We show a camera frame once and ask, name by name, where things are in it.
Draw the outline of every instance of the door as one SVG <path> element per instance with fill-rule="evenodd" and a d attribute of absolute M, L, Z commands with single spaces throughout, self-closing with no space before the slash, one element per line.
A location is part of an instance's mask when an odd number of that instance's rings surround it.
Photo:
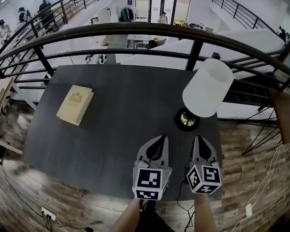
<path fill-rule="evenodd" d="M 168 17 L 168 24 L 172 24 L 174 0 L 151 0 L 150 20 L 151 23 L 158 23 L 162 12 Z"/>

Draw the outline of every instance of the table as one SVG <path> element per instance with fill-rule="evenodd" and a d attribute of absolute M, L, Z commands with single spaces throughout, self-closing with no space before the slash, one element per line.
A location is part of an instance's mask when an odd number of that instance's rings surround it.
<path fill-rule="evenodd" d="M 176 200 L 195 136 L 217 149 L 218 118 L 201 118 L 199 129 L 181 131 L 174 122 L 193 72 L 131 65 L 60 66 L 31 122 L 22 160 L 67 184 L 100 194 L 133 198 L 132 168 L 140 147 L 159 135 L 169 138 L 173 168 L 164 200 Z M 95 92 L 80 126 L 56 118 L 72 85 Z M 221 195 L 221 190 L 213 196 Z M 183 185 L 182 200 L 193 199 Z"/>
<path fill-rule="evenodd" d="M 4 79 L 0 79 L 0 88 L 4 88 L 5 91 L 0 99 L 0 112 L 1 112 L 1 108 L 4 105 L 4 101 L 6 99 L 6 97 L 10 94 L 10 90 L 13 87 L 13 89 L 19 93 L 21 95 L 21 97 L 33 108 L 36 109 L 36 105 L 29 100 L 26 95 L 19 89 L 19 87 L 14 83 L 14 79 L 12 77 L 8 77 L 8 78 L 4 78 Z M 0 140 L 0 145 L 11 150 L 14 151 L 18 154 L 22 154 L 22 151 L 19 149 L 14 148 L 13 146 L 3 142 Z"/>
<path fill-rule="evenodd" d="M 151 40 L 154 40 L 155 37 L 159 38 L 159 40 L 162 40 L 165 38 L 165 36 L 157 36 L 157 35 L 129 34 L 127 37 L 127 49 L 129 48 L 131 41 L 133 41 L 133 48 L 134 48 L 135 41 L 151 41 Z"/>

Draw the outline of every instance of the wooden floor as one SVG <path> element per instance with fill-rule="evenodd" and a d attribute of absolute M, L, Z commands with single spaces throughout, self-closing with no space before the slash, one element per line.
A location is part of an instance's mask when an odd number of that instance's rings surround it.
<path fill-rule="evenodd" d="M 260 127 L 220 122 L 223 194 L 221 200 L 211 201 L 218 231 L 230 232 L 235 223 L 245 217 L 248 199 L 254 195 L 268 173 L 275 153 L 274 146 L 279 137 L 269 141 L 266 146 L 242 156 L 242 152 L 259 130 Z M 290 144 L 279 148 L 272 168 L 277 154 L 274 173 L 258 198 L 252 217 L 241 222 L 234 231 L 268 231 L 281 216 L 290 216 Z M 7 154 L 3 168 L 9 182 L 24 201 L 39 214 L 41 207 L 46 207 L 55 213 L 63 224 L 72 224 L 79 228 L 89 226 L 97 232 L 108 231 L 130 202 L 65 185 L 26 165 L 15 153 Z M 184 207 L 190 207 L 192 203 L 193 201 L 180 202 Z M 158 203 L 158 212 L 175 231 L 184 231 L 188 215 L 176 202 Z M 0 223 L 9 232 L 47 231 L 43 219 L 21 202 L 9 187 L 1 167 Z M 67 229 L 70 232 L 79 231 L 70 227 Z M 54 226 L 54 231 L 64 230 Z"/>

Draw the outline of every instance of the human arm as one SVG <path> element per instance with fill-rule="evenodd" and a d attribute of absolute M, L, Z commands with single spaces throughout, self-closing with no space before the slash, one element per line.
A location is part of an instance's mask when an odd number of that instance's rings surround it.
<path fill-rule="evenodd" d="M 133 199 L 110 228 L 110 232 L 135 232 L 140 220 L 140 200 Z"/>
<path fill-rule="evenodd" d="M 216 224 L 209 206 L 206 194 L 196 194 L 194 197 L 194 231 L 195 232 L 215 232 Z"/>

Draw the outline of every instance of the metal railing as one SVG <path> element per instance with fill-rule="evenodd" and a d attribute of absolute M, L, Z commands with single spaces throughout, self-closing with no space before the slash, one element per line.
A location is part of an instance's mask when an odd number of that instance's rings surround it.
<path fill-rule="evenodd" d="M 160 50 L 141 50 L 141 49 L 89 49 L 89 50 L 81 50 L 81 51 L 72 51 L 72 52 L 63 52 L 56 53 L 52 55 L 45 56 L 41 50 L 41 46 L 94 35 L 119 35 L 119 34 L 148 34 L 148 35 L 161 35 L 161 36 L 169 36 L 176 37 L 181 39 L 189 39 L 193 40 L 193 46 L 190 54 L 177 53 L 177 52 L 169 52 L 169 51 L 160 51 Z M 283 82 L 277 79 L 274 75 L 268 73 L 262 73 L 257 70 L 251 69 L 247 66 L 237 64 L 238 61 L 223 61 L 227 64 L 232 70 L 238 70 L 242 72 L 247 72 L 257 76 L 262 80 L 261 84 L 256 84 L 254 82 L 245 81 L 245 80 L 234 80 L 233 84 L 245 84 L 247 87 L 252 87 L 254 89 L 261 89 L 264 91 L 264 95 L 258 95 L 253 93 L 248 93 L 247 91 L 239 91 L 235 89 L 230 89 L 229 93 L 238 95 L 244 95 L 249 97 L 251 101 L 248 100 L 245 104 L 264 104 L 268 99 L 267 90 L 269 87 L 274 87 L 279 91 L 283 91 L 286 87 L 290 88 L 290 68 L 277 60 L 276 58 L 271 57 L 269 54 L 266 54 L 256 48 L 253 48 L 249 45 L 241 43 L 239 41 L 209 33 L 199 29 L 191 29 L 186 27 L 178 27 L 171 25 L 163 25 L 163 24 L 151 24 L 151 23 L 107 23 L 107 24 L 98 24 L 91 26 L 84 26 L 78 28 L 67 29 L 63 31 L 55 32 L 51 35 L 45 35 L 43 37 L 34 39 L 24 45 L 21 45 L 15 49 L 12 49 L 8 53 L 5 53 L 0 56 L 0 62 L 13 57 L 22 52 L 29 51 L 31 49 L 37 55 L 37 58 L 24 60 L 20 63 L 11 64 L 7 68 L 15 68 L 17 65 L 26 65 L 30 62 L 40 61 L 44 68 L 39 70 L 32 71 L 18 71 L 12 74 L 4 74 L 0 70 L 0 78 L 5 78 L 8 76 L 19 76 L 19 75 L 27 75 L 31 73 L 49 73 L 50 76 L 54 74 L 57 67 L 52 67 L 48 59 L 53 58 L 62 58 L 62 57 L 70 57 L 70 56 L 80 56 L 80 55 L 92 55 L 92 54 L 140 54 L 140 55 L 154 55 L 154 56 L 165 56 L 165 57 L 173 57 L 173 58 L 183 58 L 187 59 L 187 65 L 185 70 L 192 71 L 195 67 L 197 61 L 204 61 L 207 57 L 200 56 L 200 51 L 204 43 L 221 46 L 242 54 L 247 55 L 247 58 L 243 58 L 238 60 L 239 62 L 248 61 L 256 59 L 258 62 L 261 61 L 267 65 L 273 66 L 275 69 L 281 70 L 285 74 L 289 76 L 289 79 L 286 82 Z M 272 53 L 274 56 L 279 54 L 277 58 L 279 59 L 281 56 L 285 56 L 285 50 L 280 52 Z M 27 84 L 28 86 L 21 86 L 22 89 L 44 89 L 45 87 L 36 87 L 29 86 L 32 82 L 47 82 L 50 78 L 41 78 L 41 79 L 24 79 L 24 80 L 16 80 L 16 83 Z"/>
<path fill-rule="evenodd" d="M 30 21 L 25 23 L 15 34 L 6 42 L 6 44 L 0 49 L 0 55 L 7 49 L 13 50 L 34 38 L 39 38 L 48 33 L 58 31 L 63 25 L 68 24 L 72 17 L 77 13 L 86 9 L 88 6 L 99 0 L 59 0 L 43 11 L 39 11 Z M 0 62 L 0 69 L 3 73 L 9 69 L 18 58 L 19 62 L 30 61 L 36 52 L 26 51 L 23 54 L 14 55 L 8 59 L 8 64 L 4 66 L 4 61 Z M 14 65 L 14 68 L 9 74 L 13 74 L 18 65 Z"/>
<path fill-rule="evenodd" d="M 222 9 L 232 15 L 233 19 L 241 23 L 246 29 L 269 29 L 279 37 L 279 35 L 260 17 L 240 3 L 234 0 L 212 0 L 212 2 L 218 4 Z"/>

